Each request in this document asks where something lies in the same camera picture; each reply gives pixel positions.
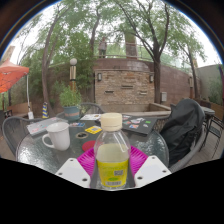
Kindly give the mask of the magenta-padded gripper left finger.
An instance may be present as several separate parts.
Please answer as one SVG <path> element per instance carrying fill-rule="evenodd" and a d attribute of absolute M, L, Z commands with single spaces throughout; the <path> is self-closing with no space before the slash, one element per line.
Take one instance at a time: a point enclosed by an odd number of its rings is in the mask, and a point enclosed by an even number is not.
<path fill-rule="evenodd" d="M 78 158 L 69 158 L 56 175 L 84 188 L 96 188 L 98 178 L 95 173 L 94 149 L 87 150 Z"/>

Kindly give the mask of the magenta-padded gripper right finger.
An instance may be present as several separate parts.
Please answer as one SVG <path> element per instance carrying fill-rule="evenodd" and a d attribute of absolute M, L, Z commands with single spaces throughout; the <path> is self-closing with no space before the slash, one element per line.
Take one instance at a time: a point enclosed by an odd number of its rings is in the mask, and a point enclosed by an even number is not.
<path fill-rule="evenodd" d="M 131 147 L 130 169 L 135 187 L 143 187 L 171 174 L 157 156 L 147 156 L 135 147 Z"/>

